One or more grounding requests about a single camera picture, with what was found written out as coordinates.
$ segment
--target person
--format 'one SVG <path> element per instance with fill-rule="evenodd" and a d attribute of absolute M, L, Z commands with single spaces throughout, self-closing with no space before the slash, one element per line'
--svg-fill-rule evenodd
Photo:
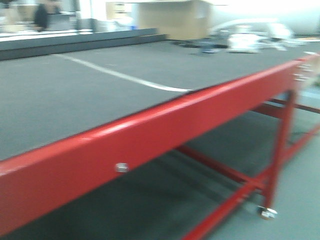
<path fill-rule="evenodd" d="M 34 25 L 38 32 L 46 30 L 49 26 L 49 15 L 61 14 L 61 7 L 57 0 L 44 0 L 34 13 Z"/>

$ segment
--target white line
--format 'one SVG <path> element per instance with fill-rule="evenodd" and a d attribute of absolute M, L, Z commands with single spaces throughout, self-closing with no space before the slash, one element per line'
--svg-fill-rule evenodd
<path fill-rule="evenodd" d="M 146 80 L 143 80 L 141 78 L 130 76 L 130 75 L 118 72 L 118 71 L 113 71 L 111 69 L 108 69 L 108 68 L 105 68 L 105 67 L 102 67 L 102 66 L 98 66 L 98 65 L 95 65 L 95 64 L 93 64 L 93 63 L 91 63 L 89 61 L 80 60 L 80 59 L 72 57 L 72 56 L 67 56 L 67 55 L 63 55 L 63 54 L 53 54 L 53 55 L 55 55 L 57 57 L 60 57 L 60 58 L 64 58 L 64 59 L 70 60 L 70 61 L 73 61 L 73 62 L 81 64 L 81 65 L 84 65 L 84 66 L 86 66 L 88 68 L 95 69 L 95 70 L 100 71 L 102 73 L 113 75 L 113 76 L 116 76 L 118 78 L 125 79 L 125 80 L 128 80 L 128 81 L 137 83 L 137 84 L 142 84 L 142 85 L 145 85 L 145 86 L 148 86 L 148 87 L 151 87 L 151 88 L 165 90 L 165 91 L 171 91 L 171 92 L 189 92 L 189 91 L 192 91 L 191 89 L 170 87 L 170 86 L 165 86 L 165 85 L 157 84 L 157 83 L 154 83 L 154 82 L 146 81 Z"/>

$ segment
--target cardboard box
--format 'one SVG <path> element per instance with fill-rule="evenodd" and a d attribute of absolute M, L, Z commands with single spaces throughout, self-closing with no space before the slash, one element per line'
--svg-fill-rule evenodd
<path fill-rule="evenodd" d="M 168 34 L 172 40 L 207 37 L 210 18 L 210 4 L 200 0 L 138 4 L 138 27 L 157 28 L 160 34 Z"/>

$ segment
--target red metal frame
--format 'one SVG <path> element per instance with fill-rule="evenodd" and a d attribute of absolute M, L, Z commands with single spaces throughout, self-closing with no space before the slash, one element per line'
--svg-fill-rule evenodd
<path fill-rule="evenodd" d="M 121 176 L 117 163 L 130 170 L 213 129 L 280 93 L 294 91 L 300 61 L 184 95 L 112 123 L 71 136 L 0 162 L 0 236 Z M 230 177 L 246 183 L 185 239 L 209 231 L 253 190 L 264 189 L 271 204 L 284 158 L 294 98 L 287 102 L 273 164 L 254 178 L 222 165 Z"/>

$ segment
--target metal bolt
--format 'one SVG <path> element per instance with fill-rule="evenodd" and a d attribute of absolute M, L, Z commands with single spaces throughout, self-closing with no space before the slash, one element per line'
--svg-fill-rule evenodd
<path fill-rule="evenodd" d="M 115 165 L 115 171 L 117 173 L 127 173 L 129 172 L 129 166 L 127 163 L 119 162 Z"/>

